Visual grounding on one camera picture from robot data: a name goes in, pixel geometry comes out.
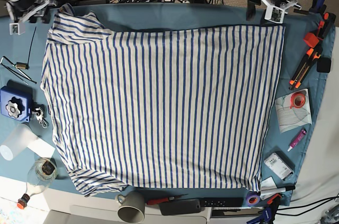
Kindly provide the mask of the red tape roll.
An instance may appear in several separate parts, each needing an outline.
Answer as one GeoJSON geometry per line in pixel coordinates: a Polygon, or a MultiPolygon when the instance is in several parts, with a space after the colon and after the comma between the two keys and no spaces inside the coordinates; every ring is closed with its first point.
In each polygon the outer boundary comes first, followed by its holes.
{"type": "Polygon", "coordinates": [[[304,93],[296,92],[291,95],[290,108],[302,108],[306,102],[306,96],[304,93]]]}

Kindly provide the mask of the clear plastic cup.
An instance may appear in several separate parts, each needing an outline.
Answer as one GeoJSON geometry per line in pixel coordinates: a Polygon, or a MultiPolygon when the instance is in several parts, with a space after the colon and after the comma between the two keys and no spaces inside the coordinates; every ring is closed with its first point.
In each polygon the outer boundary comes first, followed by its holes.
{"type": "Polygon", "coordinates": [[[11,161],[39,137],[34,134],[26,123],[18,124],[1,143],[1,155],[11,161]]]}

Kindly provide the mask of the white boxed hard drive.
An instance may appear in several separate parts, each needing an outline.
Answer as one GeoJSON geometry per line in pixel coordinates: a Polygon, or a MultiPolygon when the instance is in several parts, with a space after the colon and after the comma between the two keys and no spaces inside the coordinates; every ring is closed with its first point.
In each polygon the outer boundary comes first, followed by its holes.
{"type": "Polygon", "coordinates": [[[281,180],[285,181],[293,174],[293,170],[277,153],[272,153],[264,160],[264,164],[281,180]]]}

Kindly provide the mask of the blue spring clamp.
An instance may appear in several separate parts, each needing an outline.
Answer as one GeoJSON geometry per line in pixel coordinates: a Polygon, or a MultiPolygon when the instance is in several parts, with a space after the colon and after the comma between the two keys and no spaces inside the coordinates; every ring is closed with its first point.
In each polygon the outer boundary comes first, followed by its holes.
{"type": "Polygon", "coordinates": [[[265,207],[261,214],[250,221],[247,221],[247,224],[264,224],[264,223],[273,223],[275,220],[275,215],[277,213],[277,210],[279,208],[280,202],[281,202],[282,195],[280,193],[275,194],[268,200],[268,205],[265,207]]]}
{"type": "Polygon", "coordinates": [[[325,13],[327,6],[325,5],[325,0],[313,0],[312,6],[309,10],[298,10],[294,9],[293,11],[298,14],[309,15],[309,14],[321,14],[325,13]]]}

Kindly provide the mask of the blue box with knob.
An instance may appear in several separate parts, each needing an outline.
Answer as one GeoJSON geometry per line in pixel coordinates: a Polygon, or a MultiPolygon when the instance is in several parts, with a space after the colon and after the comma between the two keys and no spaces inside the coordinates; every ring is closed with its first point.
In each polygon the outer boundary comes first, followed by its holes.
{"type": "Polygon", "coordinates": [[[32,115],[33,97],[15,88],[1,88],[1,115],[20,122],[29,122],[32,115]]]}

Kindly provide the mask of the black marker pen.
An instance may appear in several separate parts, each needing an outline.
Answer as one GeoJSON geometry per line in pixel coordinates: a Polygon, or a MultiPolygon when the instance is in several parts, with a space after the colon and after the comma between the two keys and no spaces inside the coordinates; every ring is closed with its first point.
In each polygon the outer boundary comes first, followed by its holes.
{"type": "Polygon", "coordinates": [[[296,187],[294,185],[292,185],[292,186],[285,186],[285,187],[280,187],[280,188],[275,188],[275,189],[262,190],[262,191],[260,191],[260,196],[283,193],[283,192],[287,192],[287,191],[293,191],[295,189],[296,189],[296,187]]]}

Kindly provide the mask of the black smartphone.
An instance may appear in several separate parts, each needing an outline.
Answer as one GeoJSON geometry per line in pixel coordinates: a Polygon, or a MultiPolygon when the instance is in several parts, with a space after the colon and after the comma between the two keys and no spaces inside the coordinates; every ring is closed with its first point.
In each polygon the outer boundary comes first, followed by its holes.
{"type": "Polygon", "coordinates": [[[200,213],[201,205],[199,199],[187,199],[160,203],[159,209],[163,216],[174,216],[200,213]]]}

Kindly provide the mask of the grey ceramic mug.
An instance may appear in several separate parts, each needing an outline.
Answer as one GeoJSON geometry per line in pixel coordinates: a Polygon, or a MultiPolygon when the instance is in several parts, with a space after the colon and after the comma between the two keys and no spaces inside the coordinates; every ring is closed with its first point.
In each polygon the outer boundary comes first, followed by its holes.
{"type": "Polygon", "coordinates": [[[145,218],[145,200],[142,194],[136,191],[129,192],[126,196],[115,197],[119,205],[118,217],[126,223],[141,223],[145,218]]]}

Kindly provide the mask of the purple tape roll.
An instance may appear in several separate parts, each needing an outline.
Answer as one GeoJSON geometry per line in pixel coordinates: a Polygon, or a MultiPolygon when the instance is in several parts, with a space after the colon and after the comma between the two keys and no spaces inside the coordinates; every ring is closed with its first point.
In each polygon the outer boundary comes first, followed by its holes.
{"type": "Polygon", "coordinates": [[[246,196],[246,205],[256,206],[261,201],[260,192],[249,192],[246,196]]]}

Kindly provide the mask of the red handled screwdriver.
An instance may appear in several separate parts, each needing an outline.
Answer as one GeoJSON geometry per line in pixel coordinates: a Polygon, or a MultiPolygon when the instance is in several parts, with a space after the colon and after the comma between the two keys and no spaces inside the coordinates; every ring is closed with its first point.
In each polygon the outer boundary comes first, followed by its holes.
{"type": "Polygon", "coordinates": [[[168,196],[165,198],[159,198],[159,199],[151,199],[146,202],[147,205],[157,205],[161,203],[166,203],[169,201],[180,199],[181,197],[186,196],[186,194],[176,195],[176,196],[168,196]]]}

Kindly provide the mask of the white paper tag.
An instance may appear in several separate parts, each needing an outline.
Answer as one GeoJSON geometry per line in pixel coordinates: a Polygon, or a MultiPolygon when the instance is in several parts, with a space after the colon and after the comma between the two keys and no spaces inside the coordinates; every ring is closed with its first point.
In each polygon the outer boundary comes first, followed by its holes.
{"type": "Polygon", "coordinates": [[[273,177],[270,176],[270,177],[262,180],[261,183],[260,183],[260,188],[261,188],[261,190],[275,189],[276,188],[276,184],[274,182],[273,177]]]}

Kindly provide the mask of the black remote control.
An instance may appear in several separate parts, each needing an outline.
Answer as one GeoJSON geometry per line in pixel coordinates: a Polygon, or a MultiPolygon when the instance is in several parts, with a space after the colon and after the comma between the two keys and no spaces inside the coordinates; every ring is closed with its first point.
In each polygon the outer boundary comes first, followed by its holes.
{"type": "Polygon", "coordinates": [[[243,198],[201,198],[202,207],[233,207],[239,208],[243,205],[243,198]]]}

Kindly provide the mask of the silver allen key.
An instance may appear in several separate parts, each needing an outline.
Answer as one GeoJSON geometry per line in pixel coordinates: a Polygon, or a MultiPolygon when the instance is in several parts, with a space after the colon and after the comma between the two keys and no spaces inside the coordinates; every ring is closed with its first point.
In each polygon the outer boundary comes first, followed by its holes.
{"type": "Polygon", "coordinates": [[[3,56],[1,58],[1,66],[7,69],[10,73],[19,78],[21,81],[23,81],[25,84],[28,84],[28,81],[34,84],[37,83],[24,72],[24,69],[16,69],[15,63],[11,62],[6,56],[3,56]]]}

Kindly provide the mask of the blue white striped T-shirt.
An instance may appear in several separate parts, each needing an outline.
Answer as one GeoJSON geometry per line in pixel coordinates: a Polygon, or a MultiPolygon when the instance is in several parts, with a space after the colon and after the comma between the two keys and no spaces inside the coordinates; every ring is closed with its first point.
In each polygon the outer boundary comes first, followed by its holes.
{"type": "Polygon", "coordinates": [[[116,32],[59,8],[40,87],[76,190],[258,191],[285,30],[116,32]]]}

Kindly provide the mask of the black square foam pad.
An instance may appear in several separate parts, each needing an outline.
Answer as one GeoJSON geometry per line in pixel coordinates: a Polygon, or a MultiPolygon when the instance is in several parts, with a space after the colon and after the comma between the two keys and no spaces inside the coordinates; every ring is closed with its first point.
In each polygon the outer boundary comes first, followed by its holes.
{"type": "Polygon", "coordinates": [[[329,73],[331,71],[332,61],[330,58],[321,57],[317,62],[317,71],[319,73],[329,73]]]}

